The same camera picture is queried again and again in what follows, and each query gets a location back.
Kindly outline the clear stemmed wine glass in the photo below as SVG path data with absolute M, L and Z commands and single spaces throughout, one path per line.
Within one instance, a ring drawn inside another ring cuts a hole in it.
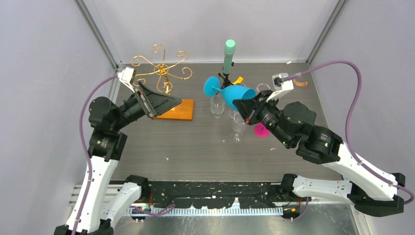
M 269 89 L 270 89 L 270 86 L 268 84 L 266 84 L 266 83 L 260 83 L 256 87 L 256 91 L 258 93 L 261 92 L 261 91 L 269 90 Z

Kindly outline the clear tall flute glass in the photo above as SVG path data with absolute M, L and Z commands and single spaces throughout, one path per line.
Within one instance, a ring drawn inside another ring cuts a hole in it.
M 228 114 L 230 118 L 234 118 L 235 114 L 237 114 L 238 112 L 232 108 L 229 109 Z

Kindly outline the pink wine glass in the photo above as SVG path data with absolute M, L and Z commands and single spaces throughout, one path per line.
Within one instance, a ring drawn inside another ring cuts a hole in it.
M 257 137 L 259 138 L 266 138 L 269 136 L 270 132 L 269 130 L 267 130 L 265 128 L 265 126 L 261 123 L 258 123 L 255 127 L 254 127 L 254 133 L 256 134 Z

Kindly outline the clear patterned tumbler glass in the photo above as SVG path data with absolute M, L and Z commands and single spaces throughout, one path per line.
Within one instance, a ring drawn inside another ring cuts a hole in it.
M 210 99 L 210 111 L 214 118 L 220 118 L 225 109 L 225 101 L 220 95 L 215 95 Z

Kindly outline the blue wine glass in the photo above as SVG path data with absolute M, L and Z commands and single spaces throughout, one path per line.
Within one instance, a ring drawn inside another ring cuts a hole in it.
M 238 109 L 233 104 L 234 100 L 251 99 L 256 96 L 255 90 L 249 87 L 230 85 L 225 88 L 220 88 L 220 81 L 216 76 L 211 76 L 205 81 L 203 91 L 208 97 L 212 97 L 217 92 L 220 92 L 225 103 L 235 111 L 238 111 Z

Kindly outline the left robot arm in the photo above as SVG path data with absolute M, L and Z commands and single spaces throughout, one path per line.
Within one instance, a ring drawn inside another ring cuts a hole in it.
M 141 117 L 154 118 L 181 104 L 182 99 L 150 90 L 139 83 L 132 95 L 117 106 L 99 96 L 89 103 L 89 123 L 93 128 L 89 144 L 83 144 L 87 168 L 73 211 L 56 235 L 112 235 L 114 229 L 135 202 L 149 199 L 148 179 L 130 175 L 109 203 L 104 202 L 110 179 L 127 142 L 121 129 Z

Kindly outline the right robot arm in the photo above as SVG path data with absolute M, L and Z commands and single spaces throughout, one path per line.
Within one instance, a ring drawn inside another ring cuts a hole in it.
M 283 109 L 268 100 L 270 91 L 250 99 L 236 99 L 236 107 L 248 125 L 262 124 L 285 148 L 293 148 L 305 161 L 330 168 L 342 180 L 317 180 L 286 173 L 280 184 L 282 199 L 318 197 L 348 203 L 364 214 L 384 217 L 403 213 L 405 201 L 397 194 L 405 185 L 401 173 L 387 173 L 351 153 L 333 131 L 315 124 L 316 113 L 296 101 Z

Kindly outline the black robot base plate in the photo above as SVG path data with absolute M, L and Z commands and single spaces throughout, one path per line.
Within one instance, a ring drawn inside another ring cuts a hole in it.
M 311 197 L 299 198 L 275 182 L 150 181 L 135 202 L 156 208 L 175 204 L 177 209 L 228 209 L 238 204 L 242 209 L 263 209 L 306 201 Z

